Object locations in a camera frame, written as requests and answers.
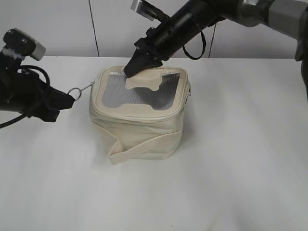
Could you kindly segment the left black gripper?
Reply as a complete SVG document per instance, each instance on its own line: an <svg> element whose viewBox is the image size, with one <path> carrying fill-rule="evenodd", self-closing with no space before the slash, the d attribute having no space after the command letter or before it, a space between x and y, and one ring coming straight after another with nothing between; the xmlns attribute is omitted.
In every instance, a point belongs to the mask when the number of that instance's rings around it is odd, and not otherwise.
<svg viewBox="0 0 308 231"><path fill-rule="evenodd" d="M17 74L17 93L14 96L15 110L27 117L37 117L44 122L55 122L60 110L72 108L75 99L50 86L50 78L42 72L45 81L37 72Z"/></svg>

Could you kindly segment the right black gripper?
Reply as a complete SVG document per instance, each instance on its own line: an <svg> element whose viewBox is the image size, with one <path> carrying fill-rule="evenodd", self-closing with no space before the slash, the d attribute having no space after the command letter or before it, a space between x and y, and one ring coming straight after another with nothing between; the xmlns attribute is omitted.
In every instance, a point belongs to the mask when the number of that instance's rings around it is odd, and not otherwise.
<svg viewBox="0 0 308 231"><path fill-rule="evenodd" d="M146 37L135 43L136 50L124 67L127 78L143 70L162 66L183 47L183 23L161 23L149 28Z"/></svg>

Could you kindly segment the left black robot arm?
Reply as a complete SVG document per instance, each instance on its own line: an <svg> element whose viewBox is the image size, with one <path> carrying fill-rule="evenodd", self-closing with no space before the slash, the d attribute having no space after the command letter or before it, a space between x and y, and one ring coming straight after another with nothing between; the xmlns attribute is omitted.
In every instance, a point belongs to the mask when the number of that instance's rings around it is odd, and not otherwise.
<svg viewBox="0 0 308 231"><path fill-rule="evenodd" d="M51 86L44 69L22 65L24 59L6 46L0 52L0 110L20 114L2 123L1 128L26 117L53 123L61 110L72 108L75 102L74 97Z"/></svg>

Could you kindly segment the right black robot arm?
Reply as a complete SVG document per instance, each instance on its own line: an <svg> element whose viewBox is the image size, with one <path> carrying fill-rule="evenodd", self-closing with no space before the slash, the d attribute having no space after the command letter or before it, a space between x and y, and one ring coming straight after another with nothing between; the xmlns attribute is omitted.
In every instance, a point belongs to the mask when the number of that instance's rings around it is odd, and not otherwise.
<svg viewBox="0 0 308 231"><path fill-rule="evenodd" d="M297 40L295 60L308 68L308 4L299 0L190 0L168 16L145 0L135 0L131 9L158 20L146 37L135 42L136 50L124 68L126 77L162 66L196 35L219 21L234 21L245 27L259 24Z"/></svg>

